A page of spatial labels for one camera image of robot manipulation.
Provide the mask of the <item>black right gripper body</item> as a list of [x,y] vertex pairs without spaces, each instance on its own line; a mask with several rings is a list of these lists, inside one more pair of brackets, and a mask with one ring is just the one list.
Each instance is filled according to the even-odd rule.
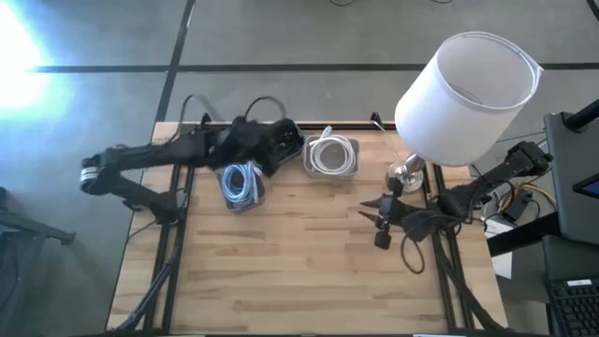
[[421,208],[411,206],[400,201],[402,196],[403,184],[398,178],[390,178],[389,193],[384,193],[381,198],[381,206],[377,209],[377,216],[380,219],[380,227],[374,236],[374,245],[383,250],[387,250],[391,243],[389,234],[392,225],[399,226],[404,230],[408,238],[415,242],[424,240],[424,227],[417,219],[417,212]]

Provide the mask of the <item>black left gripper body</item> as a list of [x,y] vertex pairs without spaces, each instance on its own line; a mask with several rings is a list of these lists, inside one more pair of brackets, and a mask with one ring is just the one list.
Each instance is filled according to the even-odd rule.
[[279,147],[277,137],[283,126],[283,120],[262,124],[236,118],[218,134],[218,168],[254,161],[266,176],[273,176],[280,167],[275,155]]

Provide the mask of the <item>dark teal pouch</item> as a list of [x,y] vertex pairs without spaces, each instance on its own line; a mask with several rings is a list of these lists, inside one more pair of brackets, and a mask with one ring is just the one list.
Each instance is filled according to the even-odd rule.
[[288,118],[275,123],[274,139],[275,159],[279,165],[299,156],[305,144],[305,137],[300,128]]

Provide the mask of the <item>silver table lamp white shade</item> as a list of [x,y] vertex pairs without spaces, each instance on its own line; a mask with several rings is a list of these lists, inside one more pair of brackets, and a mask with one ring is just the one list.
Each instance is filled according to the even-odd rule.
[[386,179],[413,193],[427,163],[462,167],[485,154],[533,98],[544,68],[510,40],[482,31],[445,40],[397,102],[394,124],[410,154]]

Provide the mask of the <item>black power adapter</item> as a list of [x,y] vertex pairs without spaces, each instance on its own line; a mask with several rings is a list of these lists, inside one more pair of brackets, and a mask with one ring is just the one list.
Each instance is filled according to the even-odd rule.
[[533,193],[531,191],[519,190],[514,200],[500,213],[501,217],[511,223],[516,222],[522,216],[532,199]]

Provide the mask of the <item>dark grey case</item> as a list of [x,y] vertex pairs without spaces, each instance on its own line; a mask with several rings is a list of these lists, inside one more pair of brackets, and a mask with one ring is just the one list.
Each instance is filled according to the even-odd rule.
[[547,278],[577,280],[599,277],[599,245],[573,242],[557,236],[542,239]]

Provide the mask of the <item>small blue lit screen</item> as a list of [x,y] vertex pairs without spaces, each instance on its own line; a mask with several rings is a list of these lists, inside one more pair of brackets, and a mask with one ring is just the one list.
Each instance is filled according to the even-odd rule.
[[573,191],[580,195],[599,199],[599,173],[575,183]]

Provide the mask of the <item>black computer keyboard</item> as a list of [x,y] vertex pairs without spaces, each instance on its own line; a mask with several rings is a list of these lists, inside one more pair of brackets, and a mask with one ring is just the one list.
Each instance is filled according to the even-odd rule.
[[599,337],[599,278],[546,281],[562,337]]

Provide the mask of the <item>black monitor pole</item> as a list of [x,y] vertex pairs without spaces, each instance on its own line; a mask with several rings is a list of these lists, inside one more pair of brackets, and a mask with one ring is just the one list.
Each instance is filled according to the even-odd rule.
[[570,131],[581,133],[597,118],[599,118],[599,98],[579,112],[565,116],[563,124]]

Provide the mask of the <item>black floor stand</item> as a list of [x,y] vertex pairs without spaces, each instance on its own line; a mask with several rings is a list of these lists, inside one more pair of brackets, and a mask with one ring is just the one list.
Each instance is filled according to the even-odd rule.
[[19,230],[28,230],[37,234],[43,234],[46,237],[58,240],[62,245],[71,244],[76,234],[62,229],[52,227],[9,208],[9,192],[6,188],[0,186],[0,226],[10,227]]

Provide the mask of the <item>black metal table frame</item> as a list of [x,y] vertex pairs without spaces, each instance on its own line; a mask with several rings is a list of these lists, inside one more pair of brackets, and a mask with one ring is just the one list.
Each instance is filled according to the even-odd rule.
[[383,175],[406,155],[390,127],[336,122],[359,142],[349,181],[309,177],[301,158],[265,181],[263,202],[230,211],[205,168],[150,168],[144,186],[175,188],[184,219],[159,227],[149,212],[131,224],[106,325],[109,337],[446,333],[479,323],[435,264],[445,253],[500,324],[504,306],[482,229],[407,242],[393,228],[377,248],[361,201],[379,197]]

